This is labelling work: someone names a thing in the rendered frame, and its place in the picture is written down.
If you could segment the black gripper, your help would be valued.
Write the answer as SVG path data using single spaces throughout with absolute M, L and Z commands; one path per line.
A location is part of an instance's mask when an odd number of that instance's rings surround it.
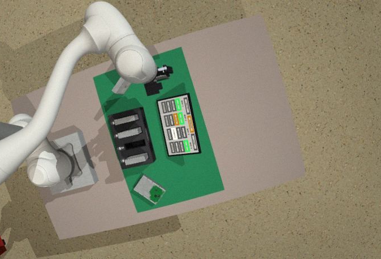
M 164 74 L 166 74 L 167 77 L 168 77 L 168 76 L 170 77 L 169 74 L 173 74 L 173 69 L 172 69 L 172 67 L 170 67 L 170 66 L 166 66 L 166 65 L 163 65 L 162 68 L 157 67 L 157 74 L 156 74 L 155 78 L 156 78 L 157 76 L 164 75 Z M 155 78 L 154 78 L 154 79 L 155 79 Z M 153 79 L 153 80 L 154 80 L 154 79 Z

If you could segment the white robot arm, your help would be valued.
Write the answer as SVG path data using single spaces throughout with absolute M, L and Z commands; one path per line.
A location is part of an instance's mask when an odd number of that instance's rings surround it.
M 39 187 L 51 187 L 63 180 L 70 187 L 71 177 L 82 175 L 73 145 L 56 150 L 47 135 L 58 115 L 72 71 L 83 56 L 107 53 L 121 78 L 134 84 L 145 83 L 147 96 L 163 89 L 162 83 L 153 80 L 157 74 L 153 57 L 113 5 L 92 3 L 85 11 L 84 21 L 80 34 L 59 56 L 34 116 L 18 114 L 8 123 L 0 122 L 0 185 L 24 161 L 30 181 Z

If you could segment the green mat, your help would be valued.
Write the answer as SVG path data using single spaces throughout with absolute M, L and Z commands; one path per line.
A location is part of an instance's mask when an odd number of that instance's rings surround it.
M 152 57 L 157 67 L 171 66 L 174 72 L 170 79 L 157 82 L 163 86 L 159 94 L 147 96 L 143 83 L 132 83 L 124 94 L 115 94 L 112 89 L 120 79 L 116 69 L 93 78 L 118 160 L 108 115 L 144 108 L 156 160 L 122 170 L 138 213 L 224 190 L 182 48 Z M 184 93 L 190 93 L 201 154 L 168 157 L 156 100 Z M 156 205 L 134 190 L 144 174 L 166 189 Z

